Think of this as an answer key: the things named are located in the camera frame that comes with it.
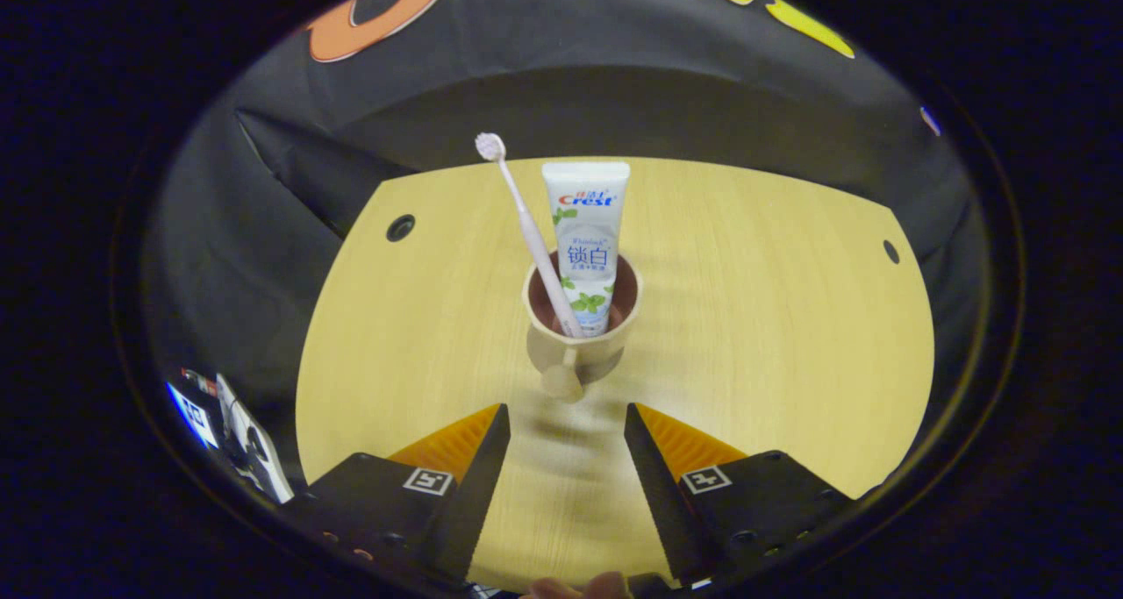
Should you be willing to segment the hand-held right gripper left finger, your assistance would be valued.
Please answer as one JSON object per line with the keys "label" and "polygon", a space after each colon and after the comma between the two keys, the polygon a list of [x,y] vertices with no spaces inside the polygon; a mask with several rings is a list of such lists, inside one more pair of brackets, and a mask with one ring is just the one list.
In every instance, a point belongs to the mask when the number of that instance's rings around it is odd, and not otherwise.
{"label": "hand-held right gripper left finger", "polygon": [[462,595],[511,424],[492,403],[389,459],[353,453],[281,507],[293,530],[418,595]]}

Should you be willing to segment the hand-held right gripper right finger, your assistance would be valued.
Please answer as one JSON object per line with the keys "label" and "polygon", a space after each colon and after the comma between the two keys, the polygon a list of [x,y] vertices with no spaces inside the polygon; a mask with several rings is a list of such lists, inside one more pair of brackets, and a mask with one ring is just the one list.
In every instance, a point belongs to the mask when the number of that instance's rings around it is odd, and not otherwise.
{"label": "hand-held right gripper right finger", "polygon": [[855,506],[786,452],[747,454],[646,403],[628,403],[623,436],[663,555],[684,586],[779,568]]}

